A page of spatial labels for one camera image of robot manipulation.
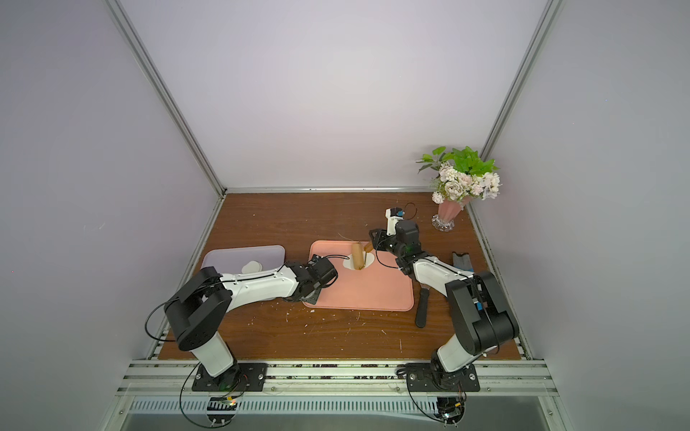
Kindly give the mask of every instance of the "black spatula handle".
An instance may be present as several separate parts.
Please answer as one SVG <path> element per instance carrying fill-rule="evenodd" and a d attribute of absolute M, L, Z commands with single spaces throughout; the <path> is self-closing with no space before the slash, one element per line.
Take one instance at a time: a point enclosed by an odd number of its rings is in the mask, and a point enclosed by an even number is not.
<path fill-rule="evenodd" d="M 418 328 L 426 326 L 426 306 L 429 300 L 429 289 L 420 289 L 420 303 L 417 305 L 417 316 L 415 317 L 415 325 Z"/>

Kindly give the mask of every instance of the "glass vase base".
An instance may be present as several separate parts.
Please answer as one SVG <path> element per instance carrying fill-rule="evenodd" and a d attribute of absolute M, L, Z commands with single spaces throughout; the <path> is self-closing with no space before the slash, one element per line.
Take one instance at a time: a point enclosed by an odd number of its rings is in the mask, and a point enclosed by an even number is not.
<path fill-rule="evenodd" d="M 450 232 L 455 227 L 455 222 L 453 220 L 443 221 L 440 217 L 438 217 L 438 214 L 436 214 L 434 217 L 431 217 L 431 224 L 434 228 L 437 228 L 441 232 Z"/>

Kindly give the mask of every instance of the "cable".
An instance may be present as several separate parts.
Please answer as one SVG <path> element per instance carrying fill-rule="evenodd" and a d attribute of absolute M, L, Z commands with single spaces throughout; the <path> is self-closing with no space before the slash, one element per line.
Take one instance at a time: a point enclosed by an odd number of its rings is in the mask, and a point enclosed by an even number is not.
<path fill-rule="evenodd" d="M 148 331 L 148 320 L 151 318 L 151 316 L 153 315 L 153 313 L 155 313 L 156 310 L 158 310 L 160 307 L 162 307 L 163 305 L 167 305 L 167 304 L 169 304 L 169 303 L 171 303 L 171 302 L 175 302 L 175 301 L 177 301 L 177 298 L 171 299 L 171 300 L 169 300 L 169 301 L 165 301 L 165 302 L 163 302 L 161 305 L 158 305 L 156 308 L 154 308 L 153 311 L 152 311 L 151 313 L 149 313 L 148 317 L 146 318 L 146 321 L 144 322 L 144 331 L 146 332 L 146 335 L 148 335 L 150 338 L 153 338 L 153 339 L 156 340 L 156 341 L 174 341 L 174 340 L 167 340 L 167 339 L 162 339 L 162 338 L 154 337 L 153 335 L 151 335 L 151 333 Z"/>
<path fill-rule="evenodd" d="M 482 281 L 481 278 L 479 278 L 478 275 L 475 275 L 472 277 L 470 282 L 474 285 L 474 288 L 477 290 L 477 296 L 479 296 L 479 289 L 477 289 L 477 279 L 479 281 Z M 491 317 L 489 317 L 489 312 L 486 311 L 486 307 L 484 307 L 484 304 L 482 304 L 482 310 L 484 311 L 484 314 L 486 315 L 486 319 L 489 321 L 489 325 L 491 326 L 491 332 L 493 332 L 493 339 L 496 340 L 496 351 L 492 353 L 491 355 L 498 354 L 498 352 L 501 351 L 501 343 L 498 341 L 498 335 L 496 335 L 496 330 L 493 328 L 493 323 L 491 322 Z"/>
<path fill-rule="evenodd" d="M 329 284 L 321 286 L 321 289 L 331 287 L 336 281 L 338 281 L 338 273 L 337 272 L 335 273 L 335 278 L 333 279 L 333 281 L 331 281 Z"/>
<path fill-rule="evenodd" d="M 225 283 L 225 281 L 218 281 L 218 282 L 216 282 L 216 283 L 214 283 L 214 284 L 203 285 L 202 287 L 197 288 L 194 292 L 192 292 L 192 294 L 197 293 L 197 292 L 199 292 L 199 291 L 201 291 L 201 290 L 203 290 L 203 289 L 213 287 L 213 286 L 215 286 L 215 285 L 217 285 L 217 284 L 222 284 L 222 283 Z M 175 341 L 175 340 L 168 340 L 168 339 L 158 338 L 158 337 L 154 337 L 153 335 L 151 335 L 151 333 L 148 331 L 148 321 L 151 319 L 151 316 L 153 315 L 153 313 L 155 313 L 156 310 L 158 310 L 160 307 L 162 307 L 162 306 L 164 306 L 164 305 L 168 305 L 169 303 L 173 303 L 173 302 L 177 301 L 178 299 L 179 299 L 179 298 L 175 298 L 175 299 L 171 299 L 171 300 L 169 300 L 169 301 L 165 301 L 165 302 L 163 302 L 162 304 L 156 306 L 156 308 L 154 308 L 153 311 L 152 311 L 151 313 L 149 313 L 148 317 L 146 317 L 146 321 L 144 322 L 144 332 L 146 332 L 146 335 L 148 335 L 150 338 L 152 338 L 152 339 L 154 339 L 154 340 L 156 340 L 156 341 L 162 341 L 162 342 Z"/>
<path fill-rule="evenodd" d="M 232 421 L 232 418 L 230 418 L 230 420 L 227 421 L 226 423 L 224 423 L 223 425 L 219 425 L 219 426 L 206 426 L 206 425 L 202 425 L 202 424 L 200 424 L 200 423 L 196 423 L 196 422 L 194 422 L 192 419 L 189 419 L 189 416 L 187 416 L 187 414 L 184 412 L 184 410 L 182 410 L 182 390 L 184 389 L 185 385 L 187 384 L 187 381 L 189 380 L 189 378 L 192 376 L 192 373 L 197 369 L 197 367 L 199 367 L 199 365 L 201 365 L 201 362 L 197 363 L 197 365 L 194 365 L 194 368 L 192 368 L 192 371 L 190 371 L 190 373 L 189 373 L 189 375 L 187 376 L 187 378 L 184 379 L 184 383 L 182 384 L 182 387 L 179 389 L 179 411 L 182 413 L 182 416 L 184 416 L 184 418 L 187 419 L 191 424 L 196 425 L 196 426 L 198 426 L 198 427 L 200 427 L 200 428 L 205 428 L 205 429 L 207 429 L 207 430 L 215 430 L 216 428 L 223 428 L 224 426 L 228 426 L 228 425 L 230 425 L 230 422 Z"/>
<path fill-rule="evenodd" d="M 396 370 L 396 371 L 395 371 L 395 374 L 396 374 L 398 377 L 405 376 L 405 380 L 407 380 L 407 369 L 406 369 L 406 368 L 400 368 L 399 370 Z M 419 407 L 419 405 L 417 404 L 417 402 L 415 401 L 415 399 L 412 397 L 412 394 L 410 393 L 410 387 L 409 387 L 409 386 L 407 386 L 407 395 L 410 396 L 410 399 L 412 400 L 412 404 L 414 404 L 415 407 L 417 408 L 417 410 L 419 410 L 420 412 L 422 412 L 422 414 L 423 414 L 424 416 L 428 417 L 428 418 L 431 419 L 432 421 L 440 422 L 440 423 L 443 423 L 444 425 L 446 424 L 446 421 L 442 421 L 441 419 L 438 419 L 438 418 L 429 416 L 425 411 L 422 410 L 421 407 Z"/>
<path fill-rule="evenodd" d="M 412 219 L 414 219 L 414 218 L 417 216 L 417 206 L 415 205 L 414 202 L 408 202 L 408 203 L 406 203 L 405 206 L 404 206 L 404 208 L 402 208 L 402 212 L 405 212 L 405 208 L 407 208 L 407 205 L 410 205 L 410 204 L 412 204 L 412 205 L 415 206 L 415 213 L 412 214 L 412 217 L 410 217 L 409 219 L 404 219 L 404 220 L 412 220 Z"/>
<path fill-rule="evenodd" d="M 491 323 L 491 317 L 489 317 L 489 312 L 486 311 L 486 307 L 482 306 L 482 309 L 484 310 L 484 314 L 486 314 L 486 318 L 489 320 L 489 325 L 491 325 L 491 332 L 493 332 L 493 339 L 496 340 L 496 352 L 492 353 L 498 354 L 498 352 L 501 351 L 501 343 L 498 342 L 498 336 L 496 335 L 496 331 L 493 329 L 493 323 Z"/>
<path fill-rule="evenodd" d="M 397 266 L 386 265 L 385 263 L 381 262 L 381 259 L 379 259 L 379 245 L 381 245 L 381 233 L 380 233 L 380 232 L 379 232 L 379 240 L 376 242 L 376 244 L 373 244 L 373 243 L 372 243 L 372 245 L 374 246 L 374 256 L 376 256 L 376 260 L 377 260 L 381 265 L 385 266 L 386 268 L 392 268 L 392 269 L 394 269 L 394 270 L 399 270 L 399 269 L 400 269 L 400 267 L 397 267 Z"/>
<path fill-rule="evenodd" d="M 242 395 L 244 395 L 245 392 L 247 392 L 247 386 L 249 385 L 249 377 L 247 377 L 247 374 L 243 374 L 242 376 L 244 377 L 244 381 L 247 384 L 244 386 L 244 390 L 241 392 L 241 394 L 237 395 L 235 397 L 235 399 L 240 398 Z M 223 395 L 222 397 L 211 397 L 211 401 L 218 401 L 217 399 L 214 399 L 214 398 L 227 399 L 228 395 L 232 394 L 235 391 L 235 389 L 237 389 L 237 386 L 239 386 L 239 382 L 237 382 L 237 385 L 230 392 Z"/>

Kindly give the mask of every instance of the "pink tray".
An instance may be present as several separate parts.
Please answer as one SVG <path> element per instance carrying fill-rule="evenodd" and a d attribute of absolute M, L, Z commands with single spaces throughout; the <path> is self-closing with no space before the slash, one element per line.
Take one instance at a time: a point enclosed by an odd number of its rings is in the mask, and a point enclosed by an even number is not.
<path fill-rule="evenodd" d="M 316 241 L 311 245 L 312 254 L 352 254 L 352 241 Z M 382 263 L 395 266 L 395 256 L 389 252 L 378 252 Z M 343 266 L 343 259 L 331 258 L 338 271 L 338 280 L 323 289 L 316 305 L 304 303 L 312 308 L 345 308 L 347 310 L 407 311 L 415 304 L 412 280 L 400 270 L 386 268 L 376 260 L 363 270 L 349 270 Z"/>

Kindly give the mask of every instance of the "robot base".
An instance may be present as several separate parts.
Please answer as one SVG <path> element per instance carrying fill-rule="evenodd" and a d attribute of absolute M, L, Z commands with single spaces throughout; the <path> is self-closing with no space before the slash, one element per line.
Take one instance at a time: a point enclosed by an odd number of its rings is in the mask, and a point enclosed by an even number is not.
<path fill-rule="evenodd" d="M 203 365 L 199 365 L 197 375 L 192 383 L 193 392 L 261 392 L 264 389 L 265 363 L 238 363 L 226 371 L 211 377 Z"/>
<path fill-rule="evenodd" d="M 431 363 L 406 363 L 407 389 L 410 392 L 479 392 L 479 379 L 475 366 L 460 368 L 458 371 L 443 370 L 436 353 Z"/>

